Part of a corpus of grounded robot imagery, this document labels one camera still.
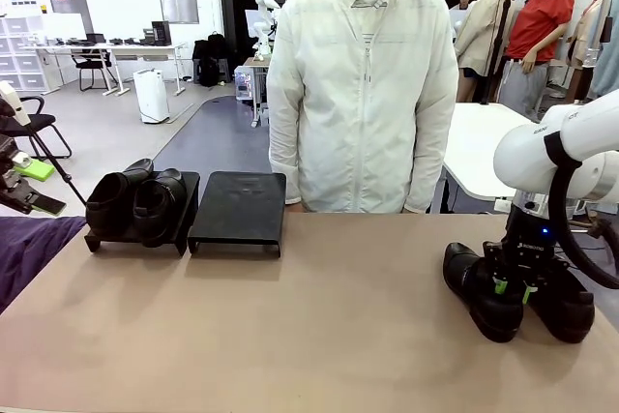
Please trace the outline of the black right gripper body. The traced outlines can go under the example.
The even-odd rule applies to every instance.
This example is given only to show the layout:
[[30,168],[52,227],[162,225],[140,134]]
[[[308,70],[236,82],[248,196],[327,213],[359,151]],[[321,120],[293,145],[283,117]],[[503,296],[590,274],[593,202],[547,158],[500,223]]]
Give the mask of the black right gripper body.
[[[503,246],[508,266],[508,283],[522,283],[525,275],[544,275],[547,281],[553,271],[563,267],[555,255],[556,239],[549,220],[524,212],[511,212],[507,217],[505,235],[498,242]],[[487,283],[493,283],[484,256],[483,276]]]

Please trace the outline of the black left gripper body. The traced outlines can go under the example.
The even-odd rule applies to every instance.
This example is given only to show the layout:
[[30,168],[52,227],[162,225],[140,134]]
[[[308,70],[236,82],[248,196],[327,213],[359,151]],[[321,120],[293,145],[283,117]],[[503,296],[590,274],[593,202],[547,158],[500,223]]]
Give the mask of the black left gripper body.
[[13,157],[18,154],[15,141],[1,135],[1,204],[19,213],[29,212],[29,185],[14,170]]

